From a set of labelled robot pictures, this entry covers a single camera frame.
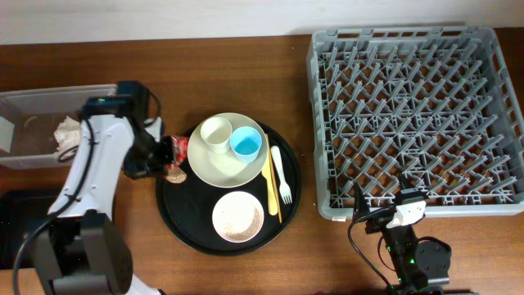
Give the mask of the red snack wrapper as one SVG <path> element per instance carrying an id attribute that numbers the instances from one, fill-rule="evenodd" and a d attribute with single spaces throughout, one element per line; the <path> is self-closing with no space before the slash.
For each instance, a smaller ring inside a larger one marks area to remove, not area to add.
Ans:
<path id="1" fill-rule="evenodd" d="M 170 136 L 172 156 L 166 165 L 167 174 L 169 169 L 179 167 L 187 159 L 188 138 L 183 136 Z"/>

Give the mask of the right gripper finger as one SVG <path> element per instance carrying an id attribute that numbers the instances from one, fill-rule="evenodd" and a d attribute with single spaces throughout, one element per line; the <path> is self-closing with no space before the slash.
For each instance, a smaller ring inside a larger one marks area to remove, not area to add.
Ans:
<path id="1" fill-rule="evenodd" d="M 370 210 L 369 206 L 365 200 L 364 193 L 358 183 L 355 183 L 355 207 L 353 213 L 353 221 L 366 216 Z"/>
<path id="2" fill-rule="evenodd" d="M 403 174 L 397 176 L 400 185 L 401 192 L 417 192 L 418 188 L 412 184 L 412 182 L 406 178 Z"/>

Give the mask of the small pink bowl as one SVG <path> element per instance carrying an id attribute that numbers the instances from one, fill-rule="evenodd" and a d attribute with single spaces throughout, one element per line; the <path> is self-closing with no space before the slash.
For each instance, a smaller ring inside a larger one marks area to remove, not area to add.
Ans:
<path id="1" fill-rule="evenodd" d="M 264 224 L 264 208 L 252 194 L 233 191 L 223 195 L 212 211 L 215 232 L 230 243 L 252 240 Z"/>

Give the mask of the white tissue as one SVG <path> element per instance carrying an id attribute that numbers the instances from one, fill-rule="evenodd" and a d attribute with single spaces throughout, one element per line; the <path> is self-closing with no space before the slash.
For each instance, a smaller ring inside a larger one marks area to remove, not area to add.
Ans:
<path id="1" fill-rule="evenodd" d="M 58 144 L 55 155 L 77 146 L 81 138 L 81 125 L 77 120 L 67 116 L 53 133 Z"/>

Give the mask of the cream cup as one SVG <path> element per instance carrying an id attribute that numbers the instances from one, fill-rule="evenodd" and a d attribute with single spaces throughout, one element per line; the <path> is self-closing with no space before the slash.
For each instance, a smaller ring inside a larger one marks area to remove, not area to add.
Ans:
<path id="1" fill-rule="evenodd" d="M 223 117 L 213 116 L 201 126 L 201 139 L 215 154 L 224 154 L 230 149 L 230 138 L 233 127 Z"/>

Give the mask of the brown cookie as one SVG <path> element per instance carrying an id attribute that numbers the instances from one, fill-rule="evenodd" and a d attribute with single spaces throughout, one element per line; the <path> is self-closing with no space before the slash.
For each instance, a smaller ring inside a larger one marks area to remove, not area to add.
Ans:
<path id="1" fill-rule="evenodd" d="M 181 184 L 187 179 L 186 173 L 179 167 L 168 170 L 165 179 L 172 184 Z"/>

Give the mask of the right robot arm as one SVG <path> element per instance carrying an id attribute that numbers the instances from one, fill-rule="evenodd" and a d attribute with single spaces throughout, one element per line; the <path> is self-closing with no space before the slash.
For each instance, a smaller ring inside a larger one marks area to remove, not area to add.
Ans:
<path id="1" fill-rule="evenodd" d="M 369 261 L 363 260 L 386 283 L 387 294 L 442 294 L 449 283 L 451 247 L 434 237 L 417 237 L 413 226 L 425 217 L 428 196 L 403 175 L 394 203 L 375 211 L 369 209 L 360 187 L 355 188 L 355 212 L 348 231 L 365 224 L 367 234 L 380 233 L 396 273 L 394 285 Z"/>

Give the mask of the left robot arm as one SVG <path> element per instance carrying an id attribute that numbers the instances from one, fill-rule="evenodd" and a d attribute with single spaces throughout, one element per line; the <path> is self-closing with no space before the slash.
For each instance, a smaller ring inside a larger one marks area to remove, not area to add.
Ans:
<path id="1" fill-rule="evenodd" d="M 112 222 L 121 174 L 165 176 L 172 139 L 148 114 L 148 95 L 90 98 L 80 109 L 81 139 L 47 219 L 22 248 L 46 294 L 158 294 L 133 272 L 133 258 Z"/>

